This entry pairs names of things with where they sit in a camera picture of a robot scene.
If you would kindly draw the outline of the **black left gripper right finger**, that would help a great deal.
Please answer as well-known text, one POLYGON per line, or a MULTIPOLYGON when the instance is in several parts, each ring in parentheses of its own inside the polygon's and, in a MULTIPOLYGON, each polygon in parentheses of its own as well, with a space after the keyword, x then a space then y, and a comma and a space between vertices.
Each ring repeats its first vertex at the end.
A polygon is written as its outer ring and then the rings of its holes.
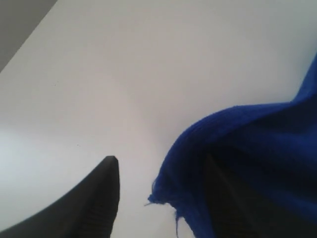
POLYGON ((226 177, 211 155, 204 163, 204 194, 217 238, 249 238, 250 224, 226 177))

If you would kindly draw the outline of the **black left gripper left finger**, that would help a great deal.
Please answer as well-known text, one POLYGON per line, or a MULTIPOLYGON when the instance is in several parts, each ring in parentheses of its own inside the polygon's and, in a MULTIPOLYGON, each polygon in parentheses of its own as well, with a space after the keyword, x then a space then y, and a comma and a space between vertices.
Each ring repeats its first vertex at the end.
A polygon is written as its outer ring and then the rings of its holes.
POLYGON ((108 238, 120 200, 119 164, 105 157, 79 184, 2 238, 108 238))

